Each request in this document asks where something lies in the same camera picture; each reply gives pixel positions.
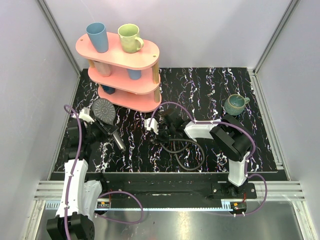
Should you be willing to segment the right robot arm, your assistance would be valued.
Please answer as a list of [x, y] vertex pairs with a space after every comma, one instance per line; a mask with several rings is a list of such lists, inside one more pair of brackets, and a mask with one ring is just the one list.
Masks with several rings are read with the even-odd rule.
[[155, 133], [155, 144], [175, 141], [196, 144], [197, 139], [213, 140], [229, 165], [227, 183], [217, 187], [216, 194], [235, 199], [245, 194], [248, 162], [256, 146], [251, 134], [235, 117], [226, 114], [218, 120], [184, 120], [174, 109], [166, 110], [163, 117], [164, 123], [153, 117], [144, 122], [145, 129]]

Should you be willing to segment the grey shower head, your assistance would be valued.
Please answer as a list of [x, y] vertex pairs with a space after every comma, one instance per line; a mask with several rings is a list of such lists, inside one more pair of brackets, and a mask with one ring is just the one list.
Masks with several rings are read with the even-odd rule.
[[[114, 125], [114, 120], [116, 118], [116, 110], [114, 105], [109, 100], [105, 98], [96, 99], [91, 106], [91, 110], [93, 111], [93, 115], [95, 119], [99, 119], [110, 125]], [[115, 141], [118, 148], [122, 152], [124, 152], [126, 150], [126, 146], [119, 135], [118, 127], [117, 127], [117, 132], [111, 137]]]

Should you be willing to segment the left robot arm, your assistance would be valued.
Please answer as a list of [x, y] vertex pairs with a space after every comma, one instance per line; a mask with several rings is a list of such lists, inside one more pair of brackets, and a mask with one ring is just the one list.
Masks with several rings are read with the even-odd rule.
[[72, 119], [67, 133], [62, 196], [55, 218], [47, 221], [46, 230], [53, 240], [93, 240], [95, 207], [98, 198], [108, 193], [108, 186], [100, 173], [94, 177], [86, 176], [91, 146], [108, 138], [117, 138], [118, 127], [99, 119], [91, 123]]

